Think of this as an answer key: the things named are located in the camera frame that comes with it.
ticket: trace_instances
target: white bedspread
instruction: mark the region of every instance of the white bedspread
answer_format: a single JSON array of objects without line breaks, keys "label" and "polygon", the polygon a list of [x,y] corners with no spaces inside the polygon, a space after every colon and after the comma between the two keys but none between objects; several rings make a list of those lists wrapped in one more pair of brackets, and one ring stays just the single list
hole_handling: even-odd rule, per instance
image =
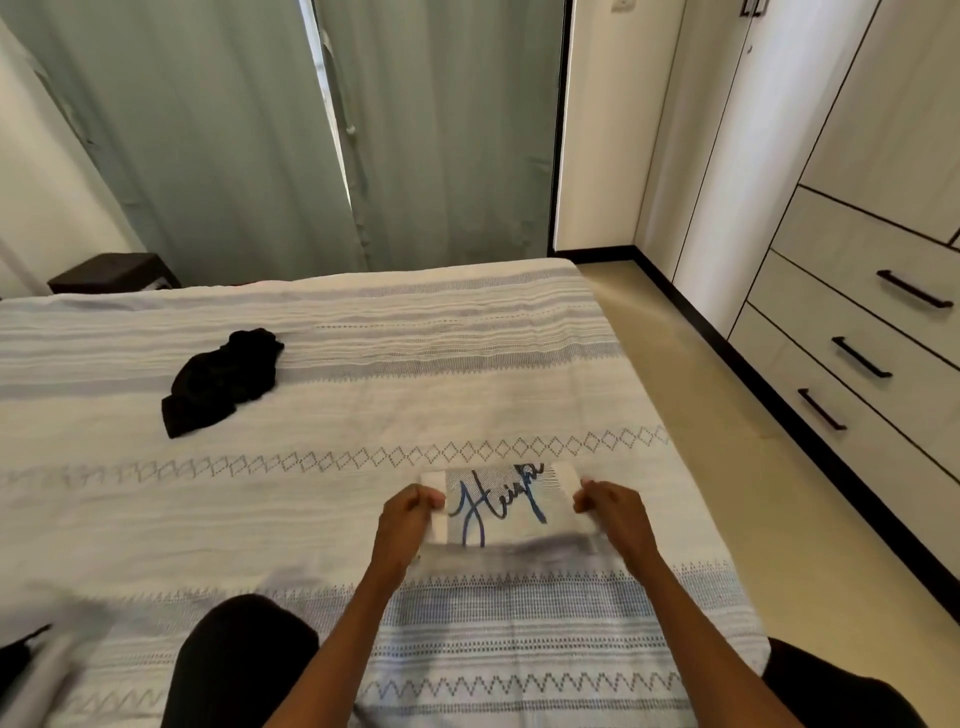
[{"label": "white bedspread", "polygon": [[[276,389],[169,440],[160,399],[183,363],[257,327],[286,345]],[[384,499],[470,464],[565,460],[637,488],[687,590],[765,665],[730,554],[567,262],[8,301],[0,342],[0,587],[107,621],[57,725],[157,725],[180,644],[229,595],[258,590],[323,636]],[[693,722],[608,552],[412,570],[357,699],[378,725]]]}]

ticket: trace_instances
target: black handle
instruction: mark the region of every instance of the black handle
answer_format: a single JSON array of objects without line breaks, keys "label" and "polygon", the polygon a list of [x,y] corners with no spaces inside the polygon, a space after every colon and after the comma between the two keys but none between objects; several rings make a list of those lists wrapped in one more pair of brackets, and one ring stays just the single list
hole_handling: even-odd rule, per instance
[{"label": "black handle", "polygon": [[894,375],[893,372],[884,372],[882,369],[879,369],[866,356],[864,356],[862,353],[858,352],[850,344],[848,344],[847,338],[845,336],[834,336],[832,339],[830,339],[830,341],[832,341],[834,344],[836,344],[838,347],[840,347],[843,351],[848,353],[858,362],[863,364],[863,366],[867,369],[867,371],[870,372],[870,374],[872,374],[873,376],[879,376],[881,379],[889,379],[891,376]]},{"label": "black handle", "polygon": [[823,407],[821,407],[819,404],[813,401],[813,398],[810,396],[810,390],[798,389],[797,393],[806,400],[807,404],[809,404],[811,407],[817,410],[817,414],[819,414],[822,418],[824,418],[827,421],[827,424],[833,427],[833,429],[837,431],[847,429],[846,425],[841,425],[840,423],[838,423],[829,414],[827,414],[827,410],[825,410]]},{"label": "black handle", "polygon": [[924,303],[929,303],[934,308],[953,308],[953,301],[943,301],[941,299],[936,298],[935,296],[931,296],[926,291],[920,290],[917,286],[910,285],[905,280],[900,280],[893,274],[892,271],[877,271],[876,274],[884,280],[889,280],[898,288],[902,288],[904,291],[911,294],[912,296],[916,296],[918,299],[920,299]]}]

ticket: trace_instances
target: drawer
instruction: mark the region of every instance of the drawer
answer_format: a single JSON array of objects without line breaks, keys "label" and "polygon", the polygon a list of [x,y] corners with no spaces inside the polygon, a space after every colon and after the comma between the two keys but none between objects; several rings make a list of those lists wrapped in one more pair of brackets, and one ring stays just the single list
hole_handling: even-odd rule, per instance
[{"label": "drawer", "polygon": [[[820,364],[960,474],[960,449],[942,433],[960,412],[960,372],[777,253],[767,255],[748,299]],[[860,354],[880,376],[843,346]]]},{"label": "drawer", "polygon": [[[798,187],[773,249],[960,365],[960,251]],[[954,307],[925,303],[877,271]]]},{"label": "drawer", "polygon": [[[960,578],[960,485],[750,306],[731,344],[904,525]],[[838,424],[835,430],[798,393]]]}]

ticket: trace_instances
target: beige tile floor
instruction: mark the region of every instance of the beige tile floor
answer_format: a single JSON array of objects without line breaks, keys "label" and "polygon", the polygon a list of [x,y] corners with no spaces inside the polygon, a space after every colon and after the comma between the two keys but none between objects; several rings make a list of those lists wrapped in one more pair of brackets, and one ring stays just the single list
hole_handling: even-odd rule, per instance
[{"label": "beige tile floor", "polygon": [[580,267],[771,636],[960,725],[960,625],[633,262]]}]

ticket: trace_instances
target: black pants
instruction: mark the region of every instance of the black pants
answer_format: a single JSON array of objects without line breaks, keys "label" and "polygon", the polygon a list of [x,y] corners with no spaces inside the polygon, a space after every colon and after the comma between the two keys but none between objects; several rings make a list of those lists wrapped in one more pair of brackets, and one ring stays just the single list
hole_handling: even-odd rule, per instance
[{"label": "black pants", "polygon": [[[771,640],[763,681],[807,728],[922,727],[886,683]],[[261,728],[319,649],[317,633],[270,599],[243,595],[213,609],[183,643],[161,728]]]}]

